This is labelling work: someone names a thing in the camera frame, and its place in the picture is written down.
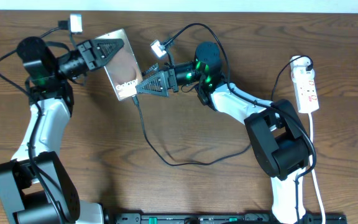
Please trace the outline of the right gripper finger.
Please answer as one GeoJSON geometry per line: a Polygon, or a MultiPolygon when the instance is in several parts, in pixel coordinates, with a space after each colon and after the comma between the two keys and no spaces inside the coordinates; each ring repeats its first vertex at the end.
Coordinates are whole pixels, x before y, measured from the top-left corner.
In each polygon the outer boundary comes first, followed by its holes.
{"type": "Polygon", "coordinates": [[[168,72],[159,71],[136,85],[137,93],[169,97],[168,72]]]}
{"type": "Polygon", "coordinates": [[[144,70],[142,72],[142,76],[144,77],[144,76],[147,76],[149,74],[156,73],[158,71],[159,71],[159,64],[155,63],[152,66],[150,66],[148,69],[144,70]]]}

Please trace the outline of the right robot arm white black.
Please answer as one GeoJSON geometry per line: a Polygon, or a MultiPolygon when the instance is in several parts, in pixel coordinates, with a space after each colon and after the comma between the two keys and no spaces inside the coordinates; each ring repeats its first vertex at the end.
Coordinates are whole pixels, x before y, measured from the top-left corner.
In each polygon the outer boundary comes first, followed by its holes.
{"type": "Polygon", "coordinates": [[[179,86],[193,84],[203,105],[241,122],[259,166],[271,178],[274,217],[280,223],[300,223],[306,215],[301,184],[316,162],[313,143],[288,100],[261,100],[229,82],[222,54],[221,45],[203,42],[192,61],[155,68],[136,91],[169,96],[169,90],[177,92],[179,86]]]}

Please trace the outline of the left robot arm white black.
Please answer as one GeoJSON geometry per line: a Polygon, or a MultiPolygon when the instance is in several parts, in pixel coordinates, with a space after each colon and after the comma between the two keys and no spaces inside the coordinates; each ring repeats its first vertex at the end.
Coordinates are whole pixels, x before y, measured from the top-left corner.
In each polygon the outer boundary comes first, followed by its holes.
{"type": "Polygon", "coordinates": [[[111,223],[99,203],[81,200],[59,158],[73,113],[71,82],[105,67],[123,48],[122,39],[91,39],[56,57],[54,42],[22,40],[16,53],[29,73],[23,92],[31,118],[9,162],[0,164],[0,201],[9,223],[111,223]]]}

